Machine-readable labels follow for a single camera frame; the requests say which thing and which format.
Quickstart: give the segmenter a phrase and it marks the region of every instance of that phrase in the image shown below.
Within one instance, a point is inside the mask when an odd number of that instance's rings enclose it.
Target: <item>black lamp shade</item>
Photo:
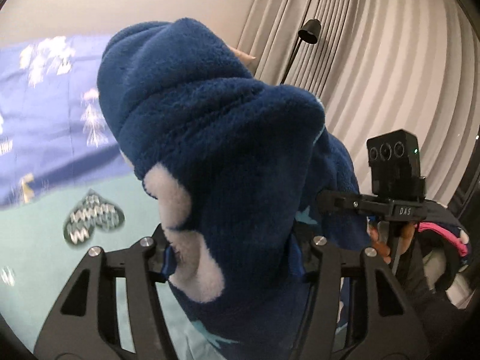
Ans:
[[[309,44],[315,44],[320,37],[322,26],[318,19],[310,19],[298,31],[298,37]]]

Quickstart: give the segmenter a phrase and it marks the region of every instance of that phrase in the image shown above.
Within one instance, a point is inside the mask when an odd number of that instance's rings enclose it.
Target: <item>curtain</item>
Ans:
[[[404,128],[418,137],[427,196],[448,204],[480,124],[479,41],[455,0],[255,0],[238,48],[255,76],[279,83],[297,31],[302,43],[286,83],[318,96],[327,129],[349,150],[371,193],[366,140]]]

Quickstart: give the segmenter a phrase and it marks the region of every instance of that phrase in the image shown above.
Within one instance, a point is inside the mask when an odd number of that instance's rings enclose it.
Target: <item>dark blue plush fabric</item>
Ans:
[[[161,163],[191,196],[177,230],[196,230],[225,277],[196,303],[172,286],[194,325],[227,360],[286,359],[308,295],[294,218],[347,249],[369,243],[366,218],[316,211],[329,188],[358,192],[351,158],[325,130],[309,92],[255,80],[192,19],[115,35],[98,73],[100,106],[135,174]]]

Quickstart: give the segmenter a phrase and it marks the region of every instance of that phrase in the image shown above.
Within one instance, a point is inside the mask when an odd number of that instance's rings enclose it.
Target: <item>pink trim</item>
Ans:
[[[425,230],[432,230],[435,233],[441,235],[443,238],[445,238],[448,242],[450,242],[453,246],[457,248],[458,253],[460,253],[461,257],[465,257],[469,253],[467,246],[462,244],[460,239],[455,237],[455,234],[450,233],[443,227],[440,227],[435,223],[421,222],[418,231],[421,233]]]

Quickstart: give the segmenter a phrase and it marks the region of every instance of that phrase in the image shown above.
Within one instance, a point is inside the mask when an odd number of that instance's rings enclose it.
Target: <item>mint green fabric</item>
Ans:
[[[73,247],[63,238],[63,224],[89,189],[120,207],[125,223],[110,233],[96,229],[88,242]],[[151,235],[158,223],[157,201],[143,191],[134,175],[52,191],[32,203],[0,211],[0,270],[8,267],[14,278],[13,286],[0,280],[0,312],[28,349],[33,350],[50,308],[88,248],[127,248]],[[178,357],[222,359],[188,321],[169,286],[159,284],[157,289]],[[134,351],[124,279],[118,280],[117,300],[122,347]]]

